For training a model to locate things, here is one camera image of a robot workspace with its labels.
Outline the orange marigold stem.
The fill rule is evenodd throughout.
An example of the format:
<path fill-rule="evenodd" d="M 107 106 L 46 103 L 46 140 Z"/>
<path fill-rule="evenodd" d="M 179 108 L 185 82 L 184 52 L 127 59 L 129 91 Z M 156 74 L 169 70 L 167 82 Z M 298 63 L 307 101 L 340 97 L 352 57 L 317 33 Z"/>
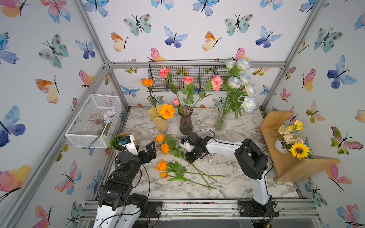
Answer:
<path fill-rule="evenodd" d="M 164 104 L 160 108 L 159 115 L 164 119 L 168 120 L 175 116 L 175 109 L 172 105 Z"/>

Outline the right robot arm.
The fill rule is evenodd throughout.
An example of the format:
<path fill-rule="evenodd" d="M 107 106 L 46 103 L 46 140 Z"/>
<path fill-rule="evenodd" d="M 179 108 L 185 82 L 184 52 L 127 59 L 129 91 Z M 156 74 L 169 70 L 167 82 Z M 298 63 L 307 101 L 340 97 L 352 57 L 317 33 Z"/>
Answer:
<path fill-rule="evenodd" d="M 192 132 L 180 141 L 180 146 L 187 151 L 185 157 L 189 163 L 210 154 L 235 158 L 243 173 L 251 179 L 253 200 L 262 206 L 269 203 L 271 197 L 266 177 L 269 157 L 253 140 L 247 138 L 242 142 L 219 141 L 211 136 L 201 138 Z"/>

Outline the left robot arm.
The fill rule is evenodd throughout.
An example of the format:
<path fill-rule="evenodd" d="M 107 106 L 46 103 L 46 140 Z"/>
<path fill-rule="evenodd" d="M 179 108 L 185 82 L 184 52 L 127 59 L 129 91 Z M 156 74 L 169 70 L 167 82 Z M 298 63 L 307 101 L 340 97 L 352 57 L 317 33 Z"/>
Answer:
<path fill-rule="evenodd" d="M 132 193 L 133 180 L 156 158 L 156 143 L 133 155 L 127 149 L 115 157 L 115 170 L 101 188 L 94 228 L 131 228 L 147 211 L 148 196 Z"/>

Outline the pink rose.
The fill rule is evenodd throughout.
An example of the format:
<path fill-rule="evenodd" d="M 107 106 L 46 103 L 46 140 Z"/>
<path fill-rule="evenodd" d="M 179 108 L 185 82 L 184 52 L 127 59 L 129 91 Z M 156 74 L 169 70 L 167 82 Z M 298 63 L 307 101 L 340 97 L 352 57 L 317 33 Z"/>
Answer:
<path fill-rule="evenodd" d="M 214 90 L 215 92 L 219 92 L 222 84 L 223 84 L 223 80 L 220 78 L 220 76 L 214 76 L 212 79 L 209 79 L 207 84 L 205 85 L 203 91 L 201 91 L 199 93 L 199 98 L 193 104 L 192 108 L 194 108 L 198 102 L 204 100 L 207 96 L 210 96 L 211 94 L 208 94 L 208 92 L 210 92 L 211 90 Z"/>

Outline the pink rose pair stem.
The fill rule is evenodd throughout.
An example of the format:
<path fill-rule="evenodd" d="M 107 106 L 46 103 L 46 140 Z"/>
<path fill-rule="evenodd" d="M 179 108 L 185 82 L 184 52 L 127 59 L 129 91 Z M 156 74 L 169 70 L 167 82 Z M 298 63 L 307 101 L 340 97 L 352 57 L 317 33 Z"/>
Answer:
<path fill-rule="evenodd" d="M 164 67 L 159 71 L 159 76 L 165 79 L 166 83 L 168 83 L 169 87 L 171 88 L 171 91 L 176 95 L 176 98 L 179 99 L 179 91 L 174 84 L 173 77 L 170 72 L 171 69 L 169 67 Z M 187 76 L 182 79 L 182 82 L 183 82 L 183 87 L 181 88 L 181 92 L 184 95 L 187 95 L 187 97 L 183 99 L 183 102 L 186 105 L 192 105 L 194 104 L 194 79 L 192 77 Z"/>

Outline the pink tulip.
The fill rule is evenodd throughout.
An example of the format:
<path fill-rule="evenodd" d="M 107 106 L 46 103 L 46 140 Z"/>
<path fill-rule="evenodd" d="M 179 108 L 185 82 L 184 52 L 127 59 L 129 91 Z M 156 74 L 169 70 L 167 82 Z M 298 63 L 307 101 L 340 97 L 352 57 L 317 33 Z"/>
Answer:
<path fill-rule="evenodd" d="M 184 110 L 183 110 L 183 108 L 182 108 L 182 106 L 181 106 L 180 101 L 179 101 L 178 98 L 175 98 L 173 100 L 173 105 L 178 108 L 179 115 L 183 116 L 184 115 Z"/>

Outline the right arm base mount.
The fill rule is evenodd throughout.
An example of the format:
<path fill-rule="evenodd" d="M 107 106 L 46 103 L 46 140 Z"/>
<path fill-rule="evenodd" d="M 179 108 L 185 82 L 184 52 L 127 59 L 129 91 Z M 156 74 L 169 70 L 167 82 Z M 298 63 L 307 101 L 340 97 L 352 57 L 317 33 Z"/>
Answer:
<path fill-rule="evenodd" d="M 268 203 L 261 205 L 254 199 L 238 201 L 238 211 L 241 217 L 279 217 L 275 211 L 277 202 L 269 197 Z"/>

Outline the small white rose stem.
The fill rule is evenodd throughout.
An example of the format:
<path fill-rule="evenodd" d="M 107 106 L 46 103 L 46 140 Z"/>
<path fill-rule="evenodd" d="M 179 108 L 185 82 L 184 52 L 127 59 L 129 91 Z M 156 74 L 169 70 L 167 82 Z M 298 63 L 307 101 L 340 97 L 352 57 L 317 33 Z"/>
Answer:
<path fill-rule="evenodd" d="M 239 70 L 240 73 L 244 73 L 249 70 L 251 66 L 252 64 L 249 61 L 245 59 L 239 59 L 238 61 L 236 61 L 235 69 Z"/>

